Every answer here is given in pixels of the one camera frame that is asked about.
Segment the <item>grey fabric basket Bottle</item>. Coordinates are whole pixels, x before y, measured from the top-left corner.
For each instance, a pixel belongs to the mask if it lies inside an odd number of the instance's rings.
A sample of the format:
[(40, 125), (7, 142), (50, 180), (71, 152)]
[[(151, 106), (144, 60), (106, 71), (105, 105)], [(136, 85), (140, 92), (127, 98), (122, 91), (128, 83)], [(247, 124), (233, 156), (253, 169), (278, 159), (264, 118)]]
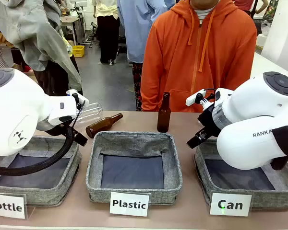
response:
[[(34, 136), (18, 153), (0, 157), (0, 166), (20, 168), (44, 161), (64, 144), (64, 139)], [(24, 195), (30, 206), (51, 207), (62, 203), (81, 161), (79, 146), (73, 143), (58, 162), (39, 172), (24, 176), (0, 175), (0, 194)]]

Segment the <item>person in orange hoodie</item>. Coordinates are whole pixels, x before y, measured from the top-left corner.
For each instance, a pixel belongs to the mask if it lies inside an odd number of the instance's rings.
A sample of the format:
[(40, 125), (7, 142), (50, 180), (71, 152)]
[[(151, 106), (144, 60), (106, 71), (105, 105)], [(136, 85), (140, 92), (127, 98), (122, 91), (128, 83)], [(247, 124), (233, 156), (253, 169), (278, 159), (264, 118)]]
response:
[(250, 78), (256, 39), (252, 18), (232, 0), (180, 0), (155, 20), (146, 43), (143, 68), (159, 75), (156, 111), (164, 92), (171, 111), (201, 112), (185, 104), (189, 96), (239, 87)]

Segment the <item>white background desk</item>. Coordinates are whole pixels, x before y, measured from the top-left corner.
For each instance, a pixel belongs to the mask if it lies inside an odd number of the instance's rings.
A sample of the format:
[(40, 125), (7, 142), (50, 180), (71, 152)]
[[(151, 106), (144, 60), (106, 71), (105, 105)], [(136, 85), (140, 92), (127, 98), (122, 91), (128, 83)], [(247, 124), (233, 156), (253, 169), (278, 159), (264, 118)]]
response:
[(73, 43), (77, 45), (76, 41), (76, 30), (74, 28), (75, 22), (79, 20), (79, 17), (76, 16), (61, 16), (60, 21), (62, 26), (71, 27), (73, 35)]

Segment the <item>orange-sleeved right forearm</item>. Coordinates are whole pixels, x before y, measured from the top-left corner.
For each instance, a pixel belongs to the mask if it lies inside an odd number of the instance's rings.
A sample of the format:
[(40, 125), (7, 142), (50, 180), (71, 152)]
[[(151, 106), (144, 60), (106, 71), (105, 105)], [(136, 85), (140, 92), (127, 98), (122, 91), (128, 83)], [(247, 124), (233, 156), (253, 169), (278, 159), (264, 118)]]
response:
[(143, 68), (141, 79), (142, 109), (154, 112), (157, 108), (159, 75), (148, 68)]

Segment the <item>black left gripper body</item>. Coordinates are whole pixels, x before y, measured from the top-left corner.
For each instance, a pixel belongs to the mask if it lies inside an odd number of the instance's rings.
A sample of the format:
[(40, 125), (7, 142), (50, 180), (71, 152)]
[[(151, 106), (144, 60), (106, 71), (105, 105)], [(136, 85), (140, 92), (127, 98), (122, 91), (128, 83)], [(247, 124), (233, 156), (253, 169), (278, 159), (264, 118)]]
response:
[(72, 121), (73, 119), (54, 126), (54, 125), (51, 125), (47, 120), (43, 120), (43, 121), (38, 122), (37, 129), (39, 131), (44, 131), (51, 136), (59, 136), (59, 135), (66, 136), (67, 127), (70, 126)]

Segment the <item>person in light blue shirt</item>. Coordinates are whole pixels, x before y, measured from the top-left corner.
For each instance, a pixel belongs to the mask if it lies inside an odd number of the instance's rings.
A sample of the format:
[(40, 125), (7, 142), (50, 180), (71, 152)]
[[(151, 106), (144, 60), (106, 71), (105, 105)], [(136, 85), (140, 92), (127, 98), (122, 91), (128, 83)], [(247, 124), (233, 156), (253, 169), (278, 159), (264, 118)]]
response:
[(141, 77), (147, 38), (153, 22), (170, 10), (176, 0), (117, 0), (125, 31), (127, 59), (132, 64), (136, 111), (142, 111)]

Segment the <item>white Plastic label sign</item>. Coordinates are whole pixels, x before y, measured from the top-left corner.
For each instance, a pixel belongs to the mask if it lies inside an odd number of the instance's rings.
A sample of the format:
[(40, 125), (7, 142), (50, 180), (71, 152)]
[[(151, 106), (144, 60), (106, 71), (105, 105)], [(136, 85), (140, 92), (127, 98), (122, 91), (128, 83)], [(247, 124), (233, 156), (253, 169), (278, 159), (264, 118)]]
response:
[(110, 214), (147, 217), (150, 195), (111, 192)]

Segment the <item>white Can label sign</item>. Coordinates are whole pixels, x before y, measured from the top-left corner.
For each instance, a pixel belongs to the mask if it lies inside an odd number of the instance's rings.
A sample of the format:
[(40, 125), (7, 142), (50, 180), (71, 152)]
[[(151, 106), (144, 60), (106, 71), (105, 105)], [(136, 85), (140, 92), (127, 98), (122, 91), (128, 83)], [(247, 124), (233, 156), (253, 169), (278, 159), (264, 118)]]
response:
[(247, 217), (252, 195), (213, 193), (210, 215)]

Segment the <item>white cylinder with glass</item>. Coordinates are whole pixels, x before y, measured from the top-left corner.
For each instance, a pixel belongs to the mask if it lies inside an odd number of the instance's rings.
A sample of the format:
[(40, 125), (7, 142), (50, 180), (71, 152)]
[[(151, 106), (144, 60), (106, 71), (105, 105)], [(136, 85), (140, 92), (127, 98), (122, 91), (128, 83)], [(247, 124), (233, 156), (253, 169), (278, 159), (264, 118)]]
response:
[(269, 23), (269, 21), (264, 20), (261, 23), (261, 33), (258, 34), (257, 41), (256, 41), (257, 46), (263, 47), (265, 45), (270, 28), (271, 28), (271, 23)]

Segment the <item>grey fabric basket Plastic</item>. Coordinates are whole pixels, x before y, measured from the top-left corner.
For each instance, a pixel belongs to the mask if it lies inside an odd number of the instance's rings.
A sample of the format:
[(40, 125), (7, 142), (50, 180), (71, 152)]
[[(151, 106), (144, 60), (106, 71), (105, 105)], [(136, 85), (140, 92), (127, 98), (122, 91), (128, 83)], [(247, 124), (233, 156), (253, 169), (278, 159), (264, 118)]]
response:
[(182, 182), (168, 133), (103, 131), (93, 139), (85, 179), (92, 202), (109, 203), (117, 192), (148, 195), (151, 205), (172, 205)]

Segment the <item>white Bottle label sign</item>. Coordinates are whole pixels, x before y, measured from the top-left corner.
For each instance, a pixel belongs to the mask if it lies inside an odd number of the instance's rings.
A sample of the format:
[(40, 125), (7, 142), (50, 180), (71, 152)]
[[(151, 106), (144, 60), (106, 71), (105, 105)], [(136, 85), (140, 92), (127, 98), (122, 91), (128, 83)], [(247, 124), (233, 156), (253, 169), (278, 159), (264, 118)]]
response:
[(0, 216), (14, 219), (26, 219), (26, 195), (0, 193)]

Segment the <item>grey fabric basket Can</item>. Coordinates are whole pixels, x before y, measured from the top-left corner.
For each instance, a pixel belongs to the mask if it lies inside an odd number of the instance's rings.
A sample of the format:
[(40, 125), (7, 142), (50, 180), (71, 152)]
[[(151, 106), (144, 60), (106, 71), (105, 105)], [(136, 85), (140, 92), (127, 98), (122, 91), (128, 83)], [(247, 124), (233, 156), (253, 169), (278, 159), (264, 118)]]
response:
[(239, 170), (221, 159), (215, 140), (196, 147), (193, 159), (208, 205), (213, 193), (246, 194), (252, 195), (251, 209), (288, 209), (288, 162), (278, 171), (270, 164), (252, 170)]

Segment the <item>brown glass beer bottle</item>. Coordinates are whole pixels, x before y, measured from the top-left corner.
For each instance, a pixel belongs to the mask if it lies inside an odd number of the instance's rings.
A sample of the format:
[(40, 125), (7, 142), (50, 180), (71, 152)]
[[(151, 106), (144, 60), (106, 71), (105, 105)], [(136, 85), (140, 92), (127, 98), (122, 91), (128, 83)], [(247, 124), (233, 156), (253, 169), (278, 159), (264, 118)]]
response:
[(161, 107), (158, 111), (157, 130), (161, 133), (168, 132), (170, 122), (170, 93), (164, 92)]
[(86, 127), (86, 133), (90, 138), (94, 138), (94, 136), (101, 131), (107, 131), (109, 130), (114, 123), (119, 121), (123, 118), (122, 113), (118, 113), (116, 115), (113, 115), (111, 117), (105, 117), (89, 126)]

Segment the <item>person in cream shirt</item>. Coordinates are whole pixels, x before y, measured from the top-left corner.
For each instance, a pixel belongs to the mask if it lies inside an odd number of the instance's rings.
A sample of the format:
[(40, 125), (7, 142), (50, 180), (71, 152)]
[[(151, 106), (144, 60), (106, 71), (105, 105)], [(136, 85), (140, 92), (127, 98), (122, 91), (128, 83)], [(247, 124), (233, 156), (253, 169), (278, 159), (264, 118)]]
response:
[(97, 18), (100, 62), (113, 65), (119, 45), (120, 19), (117, 0), (92, 0), (93, 16)]

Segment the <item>person in grey hoodie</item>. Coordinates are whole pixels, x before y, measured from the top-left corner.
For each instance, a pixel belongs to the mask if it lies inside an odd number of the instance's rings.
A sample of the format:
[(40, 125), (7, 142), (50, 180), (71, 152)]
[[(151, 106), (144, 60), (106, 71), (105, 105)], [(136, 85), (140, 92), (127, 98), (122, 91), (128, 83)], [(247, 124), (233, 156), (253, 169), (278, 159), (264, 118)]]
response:
[(0, 0), (0, 31), (33, 70), (50, 96), (82, 93), (75, 57), (61, 29), (61, 9), (55, 0)]

